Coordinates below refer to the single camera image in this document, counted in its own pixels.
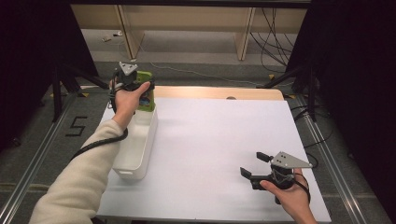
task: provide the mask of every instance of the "white sleeve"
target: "white sleeve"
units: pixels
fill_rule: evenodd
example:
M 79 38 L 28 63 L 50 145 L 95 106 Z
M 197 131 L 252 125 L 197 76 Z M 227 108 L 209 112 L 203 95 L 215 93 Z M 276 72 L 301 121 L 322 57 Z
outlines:
M 85 142 L 121 136 L 114 120 L 98 126 Z M 107 176 L 120 150 L 120 142 L 95 147 L 75 157 L 35 205 L 30 223 L 92 223 L 107 185 Z

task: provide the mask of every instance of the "green object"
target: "green object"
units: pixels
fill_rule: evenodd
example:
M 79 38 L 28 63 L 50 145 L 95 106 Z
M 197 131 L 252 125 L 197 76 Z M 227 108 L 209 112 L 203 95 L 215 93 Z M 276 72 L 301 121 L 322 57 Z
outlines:
M 138 83 L 145 83 L 152 80 L 152 74 L 150 72 L 137 71 L 136 81 Z M 155 108 L 154 103 L 154 90 L 144 92 L 139 99 L 138 110 L 151 112 Z

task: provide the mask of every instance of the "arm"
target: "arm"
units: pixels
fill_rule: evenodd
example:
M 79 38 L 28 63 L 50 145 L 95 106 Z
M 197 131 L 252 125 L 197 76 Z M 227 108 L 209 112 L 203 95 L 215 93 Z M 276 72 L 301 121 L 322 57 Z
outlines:
M 302 175 L 301 169 L 294 169 L 295 174 Z M 306 186 L 304 178 L 296 175 L 295 179 Z M 267 189 L 280 200 L 285 211 L 299 224 L 313 224 L 314 215 L 309 208 L 309 201 L 305 191 L 298 185 L 293 185 L 290 189 L 279 189 L 273 183 L 263 180 L 260 182 L 263 188 Z
M 118 91 L 117 113 L 100 124 L 84 146 L 121 136 L 139 105 L 140 95 L 148 88 L 149 83 L 145 83 L 136 91 Z M 111 143 L 75 157 L 37 202 L 30 223 L 91 223 L 119 149 L 120 142 Z

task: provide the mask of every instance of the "hand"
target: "hand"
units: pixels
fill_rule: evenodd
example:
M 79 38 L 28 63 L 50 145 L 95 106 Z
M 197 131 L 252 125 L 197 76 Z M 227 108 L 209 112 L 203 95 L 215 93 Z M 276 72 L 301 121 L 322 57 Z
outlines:
M 139 106 L 140 95 L 149 89 L 149 85 L 149 82 L 145 82 L 135 91 L 120 90 L 116 92 L 117 112 L 113 120 L 116 121 L 123 130 L 126 129 L 131 121 L 132 115 Z
M 301 168 L 294 169 L 295 179 L 307 187 L 307 183 L 301 176 L 303 174 Z M 298 185 L 294 184 L 289 189 L 279 189 L 273 183 L 262 180 L 260 182 L 263 188 L 267 189 L 280 200 L 283 209 L 299 224 L 301 223 L 317 223 L 309 208 L 309 201 L 306 192 Z

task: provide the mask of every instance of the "white table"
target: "white table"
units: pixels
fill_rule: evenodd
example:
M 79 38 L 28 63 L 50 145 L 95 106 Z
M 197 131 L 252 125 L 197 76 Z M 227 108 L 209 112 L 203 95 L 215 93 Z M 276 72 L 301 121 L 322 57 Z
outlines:
M 99 217 L 129 219 L 288 222 L 274 196 L 253 190 L 240 167 L 254 175 L 270 174 L 261 151 L 279 151 L 307 161 L 285 101 L 156 98 L 159 124 L 142 180 L 109 174 Z M 110 119 L 106 110 L 103 120 Z M 318 222 L 330 223 L 318 184 L 303 170 Z

